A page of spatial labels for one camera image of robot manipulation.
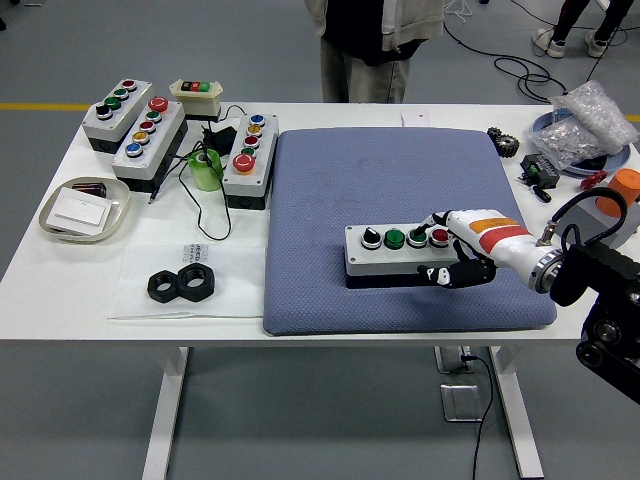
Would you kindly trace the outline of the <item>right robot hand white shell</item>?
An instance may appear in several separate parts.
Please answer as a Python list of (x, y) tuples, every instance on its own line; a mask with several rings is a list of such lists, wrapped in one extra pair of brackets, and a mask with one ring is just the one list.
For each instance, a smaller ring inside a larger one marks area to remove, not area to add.
[(493, 281), (499, 267), (509, 267), (531, 290), (549, 290), (545, 275), (561, 261), (561, 253), (540, 244), (518, 221), (496, 210), (449, 210), (432, 214), (419, 229), (435, 225), (454, 236), (458, 261), (446, 267), (418, 266), (428, 285), (449, 289), (481, 285)]

